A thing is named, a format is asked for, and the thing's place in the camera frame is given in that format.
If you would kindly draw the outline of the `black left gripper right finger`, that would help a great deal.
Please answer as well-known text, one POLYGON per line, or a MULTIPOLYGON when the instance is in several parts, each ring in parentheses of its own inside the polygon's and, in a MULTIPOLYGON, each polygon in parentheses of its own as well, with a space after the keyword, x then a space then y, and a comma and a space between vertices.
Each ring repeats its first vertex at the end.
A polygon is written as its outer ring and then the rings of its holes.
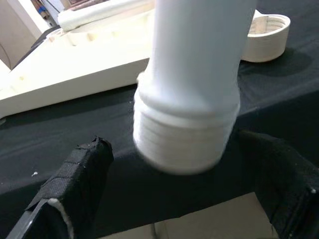
POLYGON ((319 239, 319 168, 283 139, 246 130, 237 137, 279 239, 319 239))

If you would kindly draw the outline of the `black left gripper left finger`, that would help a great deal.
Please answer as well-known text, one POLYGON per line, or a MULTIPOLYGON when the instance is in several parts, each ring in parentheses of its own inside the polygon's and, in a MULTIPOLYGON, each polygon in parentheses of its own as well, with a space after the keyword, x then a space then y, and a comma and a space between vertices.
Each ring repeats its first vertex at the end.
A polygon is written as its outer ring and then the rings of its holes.
POLYGON ((77 146, 41 185, 6 239, 90 239, 113 161, 112 146, 101 137, 77 146))

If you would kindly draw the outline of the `white plastic table leg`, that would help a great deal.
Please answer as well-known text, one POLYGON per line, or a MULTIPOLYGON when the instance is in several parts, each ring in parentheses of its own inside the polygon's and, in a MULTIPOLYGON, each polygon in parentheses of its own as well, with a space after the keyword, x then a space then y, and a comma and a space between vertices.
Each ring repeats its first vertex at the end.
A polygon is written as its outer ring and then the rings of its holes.
POLYGON ((138 77, 133 139, 154 168, 214 167, 240 110, 238 68, 257 0, 156 0, 152 52, 138 77))
POLYGON ((65 10, 58 14, 58 24, 64 31, 71 31, 122 13, 128 15, 132 10, 144 12, 154 5, 155 0, 108 0, 77 10, 65 10))

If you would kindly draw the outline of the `black tablecloth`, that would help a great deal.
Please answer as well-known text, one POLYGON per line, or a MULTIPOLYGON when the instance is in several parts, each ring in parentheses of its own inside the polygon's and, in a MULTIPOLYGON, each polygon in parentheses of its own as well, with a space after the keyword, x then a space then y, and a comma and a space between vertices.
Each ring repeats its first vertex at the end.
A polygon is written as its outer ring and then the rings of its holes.
MULTIPOLYGON (((235 130, 284 139, 319 166, 319 0, 259 0, 261 12, 291 19, 284 54, 239 67, 241 110, 235 130)), ((147 165, 133 139, 135 86, 12 115, 0 125, 0 239, 40 186, 79 144, 108 140, 115 157, 95 221, 105 236, 203 209, 253 189, 250 162, 231 137, 221 161, 193 176, 147 165)))

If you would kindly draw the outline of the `cream plastic table top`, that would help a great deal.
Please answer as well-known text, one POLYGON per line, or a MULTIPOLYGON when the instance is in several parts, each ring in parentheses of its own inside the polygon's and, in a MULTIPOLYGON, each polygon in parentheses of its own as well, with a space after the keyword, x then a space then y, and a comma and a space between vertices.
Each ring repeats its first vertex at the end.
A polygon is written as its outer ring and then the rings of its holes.
MULTIPOLYGON (((59 28, 0 79, 0 119, 44 106, 138 85, 153 44, 154 8, 132 10, 71 31, 59 28)), ((255 9, 241 60, 281 56, 291 20, 255 9)))

